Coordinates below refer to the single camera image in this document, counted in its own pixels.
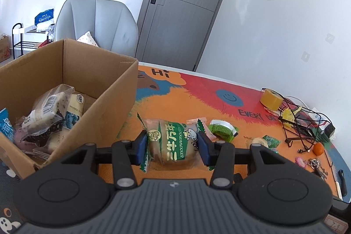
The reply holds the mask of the green label bread packet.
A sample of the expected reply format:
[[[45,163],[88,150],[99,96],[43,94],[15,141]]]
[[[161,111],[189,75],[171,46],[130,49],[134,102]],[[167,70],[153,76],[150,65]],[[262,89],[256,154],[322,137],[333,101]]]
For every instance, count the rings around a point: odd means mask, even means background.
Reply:
[[[185,170],[200,165],[197,132],[194,125],[163,119],[138,119],[147,131],[147,151],[140,169]],[[208,129],[205,134],[211,141],[217,137]]]

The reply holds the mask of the blueberry cake snack packet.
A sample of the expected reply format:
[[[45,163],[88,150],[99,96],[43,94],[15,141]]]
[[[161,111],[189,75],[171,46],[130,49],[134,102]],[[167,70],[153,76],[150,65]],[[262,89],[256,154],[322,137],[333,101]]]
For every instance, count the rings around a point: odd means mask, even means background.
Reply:
[[[65,114],[63,127],[72,129],[83,115],[84,97],[81,94],[72,94]]]

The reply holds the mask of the seeded bread barcode packet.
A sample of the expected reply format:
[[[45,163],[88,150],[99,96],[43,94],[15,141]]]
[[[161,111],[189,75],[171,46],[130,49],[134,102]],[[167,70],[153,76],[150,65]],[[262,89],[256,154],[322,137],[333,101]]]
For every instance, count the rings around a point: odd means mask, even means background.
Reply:
[[[21,125],[23,136],[20,141],[44,146],[51,134],[63,127],[70,97],[74,91],[74,87],[60,84],[41,95]]]

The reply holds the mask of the pink clear snack packet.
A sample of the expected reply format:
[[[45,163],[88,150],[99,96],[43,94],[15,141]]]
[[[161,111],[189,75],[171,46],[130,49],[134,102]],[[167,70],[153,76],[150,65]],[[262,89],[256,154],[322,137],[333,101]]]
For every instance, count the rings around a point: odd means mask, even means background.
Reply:
[[[189,119],[186,121],[187,125],[194,125],[195,126],[195,131],[196,132],[206,132],[208,130],[207,124],[206,124],[207,119],[206,118],[195,118],[195,119]]]

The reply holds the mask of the small green snack packet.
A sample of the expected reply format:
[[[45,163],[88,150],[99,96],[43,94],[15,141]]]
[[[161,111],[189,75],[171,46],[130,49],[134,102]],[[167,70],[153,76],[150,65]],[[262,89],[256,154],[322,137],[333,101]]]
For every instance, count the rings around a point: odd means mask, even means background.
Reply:
[[[263,136],[263,139],[267,142],[268,148],[277,148],[281,143],[280,140],[269,135]]]

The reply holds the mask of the brown cardboard box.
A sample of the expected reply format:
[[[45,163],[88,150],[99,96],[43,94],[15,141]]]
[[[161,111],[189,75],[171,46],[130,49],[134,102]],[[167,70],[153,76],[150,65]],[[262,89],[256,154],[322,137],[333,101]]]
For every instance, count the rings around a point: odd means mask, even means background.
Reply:
[[[71,39],[2,66],[1,107],[7,108],[12,122],[29,114],[39,96],[60,84],[74,87],[88,106],[45,163],[36,163],[5,135],[1,135],[1,162],[23,179],[85,143],[110,146],[134,105],[137,74],[137,59]]]

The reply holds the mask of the yellow tape roll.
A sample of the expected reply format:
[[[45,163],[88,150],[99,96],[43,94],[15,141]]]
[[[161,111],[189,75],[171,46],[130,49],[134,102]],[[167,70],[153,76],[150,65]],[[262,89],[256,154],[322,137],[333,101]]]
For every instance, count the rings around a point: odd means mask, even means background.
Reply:
[[[272,111],[278,111],[283,102],[283,97],[280,96],[276,91],[269,88],[263,90],[263,94],[260,98],[260,103],[267,109]]]

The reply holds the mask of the yellow plastic clip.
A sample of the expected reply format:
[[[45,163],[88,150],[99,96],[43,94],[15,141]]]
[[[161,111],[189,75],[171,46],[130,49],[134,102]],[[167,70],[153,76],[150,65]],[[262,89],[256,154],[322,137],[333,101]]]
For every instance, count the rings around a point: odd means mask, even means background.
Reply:
[[[302,109],[301,106],[298,106],[297,109],[291,110],[290,108],[286,108],[282,111],[281,113],[281,118],[285,119],[286,121],[289,122],[296,122],[295,116],[298,112],[300,112]]]

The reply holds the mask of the orange tangerine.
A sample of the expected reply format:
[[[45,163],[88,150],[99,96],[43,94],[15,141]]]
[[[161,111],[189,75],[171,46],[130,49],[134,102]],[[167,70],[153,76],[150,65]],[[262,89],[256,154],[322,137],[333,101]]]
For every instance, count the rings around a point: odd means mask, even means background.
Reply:
[[[313,153],[316,155],[316,156],[321,156],[323,153],[324,153],[324,145],[320,142],[317,142],[313,145]]]

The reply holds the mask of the white power strip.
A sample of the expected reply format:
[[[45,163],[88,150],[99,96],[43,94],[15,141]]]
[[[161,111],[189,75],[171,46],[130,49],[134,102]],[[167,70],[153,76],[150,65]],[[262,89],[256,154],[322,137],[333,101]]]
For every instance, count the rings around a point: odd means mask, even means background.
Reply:
[[[311,121],[317,126],[318,133],[329,140],[334,138],[336,128],[329,117],[315,108],[308,109],[303,107],[302,110],[311,118]]]

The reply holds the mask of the white dotted cushion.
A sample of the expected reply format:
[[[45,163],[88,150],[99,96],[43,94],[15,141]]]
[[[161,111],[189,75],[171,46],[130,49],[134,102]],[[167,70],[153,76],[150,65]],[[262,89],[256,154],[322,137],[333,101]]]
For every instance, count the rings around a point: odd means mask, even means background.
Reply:
[[[81,43],[85,43],[88,45],[92,45],[92,46],[96,46],[98,47],[99,45],[96,43],[96,41],[94,40],[94,38],[92,37],[90,31],[87,31],[84,35],[80,36],[77,41],[81,42]]]

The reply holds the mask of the grey upholstered chair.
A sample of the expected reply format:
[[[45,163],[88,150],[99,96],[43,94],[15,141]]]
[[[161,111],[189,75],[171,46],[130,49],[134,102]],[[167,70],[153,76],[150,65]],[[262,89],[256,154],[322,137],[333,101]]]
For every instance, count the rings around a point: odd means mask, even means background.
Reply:
[[[55,24],[55,40],[78,40],[87,32],[100,48],[135,56],[138,29],[125,4],[112,0],[66,0]]]

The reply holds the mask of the black metal shoe rack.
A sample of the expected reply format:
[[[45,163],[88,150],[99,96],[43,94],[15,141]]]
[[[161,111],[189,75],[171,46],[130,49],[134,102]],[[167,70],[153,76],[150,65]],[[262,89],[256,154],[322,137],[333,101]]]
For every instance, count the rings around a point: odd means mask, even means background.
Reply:
[[[51,24],[44,31],[38,31],[35,25],[24,27],[22,23],[16,23],[11,29],[11,53],[13,59],[52,43],[54,38],[54,24]]]

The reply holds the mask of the blue and white bag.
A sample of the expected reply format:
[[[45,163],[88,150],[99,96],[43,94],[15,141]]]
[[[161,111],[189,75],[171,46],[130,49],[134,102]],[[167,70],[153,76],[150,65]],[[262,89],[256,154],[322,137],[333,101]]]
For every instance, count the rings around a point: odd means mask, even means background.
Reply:
[[[54,9],[47,9],[43,12],[38,13],[34,18],[34,25],[37,26],[40,23],[44,23],[46,21],[50,21],[54,18]]]

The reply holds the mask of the small cardboard box on floor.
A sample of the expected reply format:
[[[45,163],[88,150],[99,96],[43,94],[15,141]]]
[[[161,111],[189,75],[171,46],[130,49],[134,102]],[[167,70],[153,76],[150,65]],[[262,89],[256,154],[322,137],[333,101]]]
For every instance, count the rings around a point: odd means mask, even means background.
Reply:
[[[0,62],[8,60],[11,56],[9,38],[7,35],[1,34],[0,37]]]

